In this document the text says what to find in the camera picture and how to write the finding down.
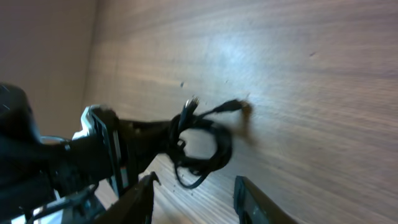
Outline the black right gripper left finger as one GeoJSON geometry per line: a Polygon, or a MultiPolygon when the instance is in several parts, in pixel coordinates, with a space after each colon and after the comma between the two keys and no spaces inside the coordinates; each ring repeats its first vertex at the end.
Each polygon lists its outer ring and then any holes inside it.
{"type": "Polygon", "coordinates": [[[144,176],[93,223],[151,224],[154,211],[154,182],[160,184],[155,172],[144,176]]]}

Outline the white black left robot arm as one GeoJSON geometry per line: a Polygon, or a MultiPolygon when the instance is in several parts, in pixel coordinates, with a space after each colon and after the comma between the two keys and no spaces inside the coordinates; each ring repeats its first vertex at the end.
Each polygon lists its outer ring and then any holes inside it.
{"type": "Polygon", "coordinates": [[[48,209],[53,213],[82,206],[99,182],[114,178],[121,199],[92,223],[149,223],[153,212],[154,174],[138,175],[160,153],[176,164],[186,161],[178,135],[179,119],[159,122],[120,120],[113,110],[91,106],[93,131],[60,144],[43,144],[35,130],[25,92],[1,85],[1,203],[2,220],[51,201],[83,191],[80,198],[48,209]]]}

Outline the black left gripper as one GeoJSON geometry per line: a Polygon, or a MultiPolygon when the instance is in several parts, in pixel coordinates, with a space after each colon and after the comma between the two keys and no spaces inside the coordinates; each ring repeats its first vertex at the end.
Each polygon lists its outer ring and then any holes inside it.
{"type": "Polygon", "coordinates": [[[117,196],[137,183],[156,155],[166,151],[170,121],[119,119],[103,105],[87,106],[82,130],[52,144],[48,176],[60,195],[70,195],[107,180],[117,196]]]}

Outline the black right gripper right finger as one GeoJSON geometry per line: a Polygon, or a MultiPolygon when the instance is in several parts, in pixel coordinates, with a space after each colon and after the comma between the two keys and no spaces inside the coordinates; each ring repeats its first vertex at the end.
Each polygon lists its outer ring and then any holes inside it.
{"type": "Polygon", "coordinates": [[[271,198],[245,176],[234,182],[234,210],[240,224],[297,224],[271,198]]]}

